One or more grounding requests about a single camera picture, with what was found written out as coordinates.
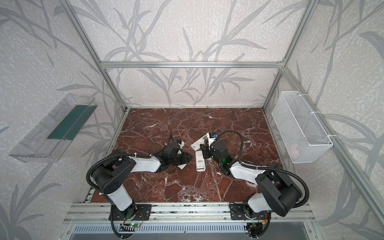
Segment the white remote with display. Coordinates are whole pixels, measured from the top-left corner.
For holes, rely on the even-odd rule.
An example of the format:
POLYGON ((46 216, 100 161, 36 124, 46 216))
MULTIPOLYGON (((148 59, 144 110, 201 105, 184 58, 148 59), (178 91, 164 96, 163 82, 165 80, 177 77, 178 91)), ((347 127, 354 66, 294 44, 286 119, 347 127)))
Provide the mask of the white remote with display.
POLYGON ((207 139, 208 138, 206 136, 203 136, 199 140, 191 144, 191 148, 193 149, 193 151, 200 151, 201 150, 200 145, 203 145, 207 139))

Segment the white remote being unloaded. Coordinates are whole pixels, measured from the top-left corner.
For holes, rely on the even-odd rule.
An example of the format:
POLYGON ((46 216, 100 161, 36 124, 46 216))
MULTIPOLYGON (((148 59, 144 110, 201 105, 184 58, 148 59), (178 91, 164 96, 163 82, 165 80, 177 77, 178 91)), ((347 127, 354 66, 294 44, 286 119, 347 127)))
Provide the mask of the white remote being unloaded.
POLYGON ((206 161, 202 151, 196 151, 196 170, 197 172, 204 172, 206 170, 206 161))

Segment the white battery cover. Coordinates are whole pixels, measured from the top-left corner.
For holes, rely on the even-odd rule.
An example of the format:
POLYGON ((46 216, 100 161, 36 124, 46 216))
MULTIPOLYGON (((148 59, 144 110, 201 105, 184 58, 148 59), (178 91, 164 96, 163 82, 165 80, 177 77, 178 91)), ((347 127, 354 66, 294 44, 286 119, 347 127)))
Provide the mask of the white battery cover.
POLYGON ((186 165, 187 165, 187 164, 178 165, 178 168, 182 170, 186 165))

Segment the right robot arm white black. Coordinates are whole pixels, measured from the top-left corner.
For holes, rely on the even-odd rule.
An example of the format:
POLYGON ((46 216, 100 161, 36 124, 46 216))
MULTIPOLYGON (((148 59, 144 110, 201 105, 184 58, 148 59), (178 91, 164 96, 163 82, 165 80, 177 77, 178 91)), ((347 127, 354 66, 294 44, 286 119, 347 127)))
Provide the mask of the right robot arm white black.
POLYGON ((267 167, 242 165, 229 155, 227 147, 220 141, 209 145, 209 141, 205 140, 200 144, 200 148, 203 158, 213 159, 223 175, 258 186, 260 192, 243 202, 244 215, 250 220, 256 219, 258 213, 267 211, 284 217, 291 209, 303 205, 308 200, 308 189, 302 191, 293 178, 301 184, 304 182, 277 164, 267 167))

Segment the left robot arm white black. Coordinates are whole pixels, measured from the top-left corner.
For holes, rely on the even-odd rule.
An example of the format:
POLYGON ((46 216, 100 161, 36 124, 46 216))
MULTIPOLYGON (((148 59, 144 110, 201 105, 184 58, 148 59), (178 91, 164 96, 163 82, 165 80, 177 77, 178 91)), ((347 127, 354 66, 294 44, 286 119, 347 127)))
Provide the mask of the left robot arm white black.
POLYGON ((170 166, 186 165, 191 160, 192 156, 183 151, 183 142, 170 142, 159 152, 149 156, 129 154, 118 149, 94 163, 86 173, 86 181, 110 204, 123 212, 134 205, 134 200, 124 187, 129 174, 161 173, 170 166))

